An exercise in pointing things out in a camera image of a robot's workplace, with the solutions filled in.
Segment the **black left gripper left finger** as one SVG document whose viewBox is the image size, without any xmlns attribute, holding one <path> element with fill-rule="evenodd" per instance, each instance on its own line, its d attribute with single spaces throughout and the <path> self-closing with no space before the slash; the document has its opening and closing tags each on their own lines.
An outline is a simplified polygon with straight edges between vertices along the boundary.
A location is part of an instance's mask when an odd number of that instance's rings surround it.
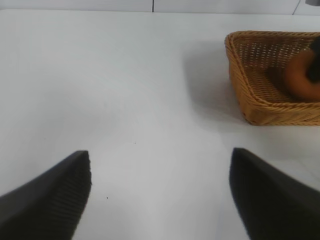
<svg viewBox="0 0 320 240">
<path fill-rule="evenodd" d="M 78 150 L 0 197 L 2 240 L 70 240 L 92 187 L 89 152 Z"/>
</svg>

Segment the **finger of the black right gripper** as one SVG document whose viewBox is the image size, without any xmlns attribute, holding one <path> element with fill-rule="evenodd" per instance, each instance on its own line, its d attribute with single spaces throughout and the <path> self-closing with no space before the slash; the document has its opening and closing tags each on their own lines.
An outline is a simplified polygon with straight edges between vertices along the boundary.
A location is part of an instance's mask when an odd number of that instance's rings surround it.
<svg viewBox="0 0 320 240">
<path fill-rule="evenodd" d="M 309 46 L 312 53 L 306 76 L 311 83 L 320 82 L 320 37 L 316 37 Z"/>
</svg>

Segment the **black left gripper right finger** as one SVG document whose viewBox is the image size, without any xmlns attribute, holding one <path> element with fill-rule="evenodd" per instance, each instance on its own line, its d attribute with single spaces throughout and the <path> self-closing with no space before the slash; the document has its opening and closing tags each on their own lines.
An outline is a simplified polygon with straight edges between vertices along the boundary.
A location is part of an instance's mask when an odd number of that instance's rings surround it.
<svg viewBox="0 0 320 240">
<path fill-rule="evenodd" d="M 251 240 L 318 240 L 320 193 L 245 148 L 234 148 L 231 195 Z"/>
</svg>

